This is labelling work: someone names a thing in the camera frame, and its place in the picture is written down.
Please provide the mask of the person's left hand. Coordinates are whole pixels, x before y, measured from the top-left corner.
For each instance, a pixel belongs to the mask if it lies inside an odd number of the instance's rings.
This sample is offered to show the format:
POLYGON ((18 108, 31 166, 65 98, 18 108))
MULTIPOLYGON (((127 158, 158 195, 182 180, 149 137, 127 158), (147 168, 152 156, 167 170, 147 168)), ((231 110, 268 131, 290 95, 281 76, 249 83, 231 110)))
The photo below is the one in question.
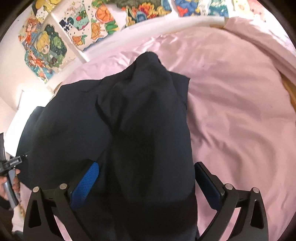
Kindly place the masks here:
MULTIPOLYGON (((16 193, 19 193, 20 192, 20 182, 19 182, 19 179, 18 179, 18 174, 20 174, 20 170, 19 169, 15 169, 16 171, 16 174, 15 174, 15 177, 14 177, 14 180, 13 180, 13 190, 16 192, 16 193)), ((5 176, 0 176, 0 184, 1 184, 1 189, 0 189, 0 196, 8 201, 9 198, 6 194, 6 191, 4 189, 4 184, 6 183, 7 181, 7 178, 5 176)))

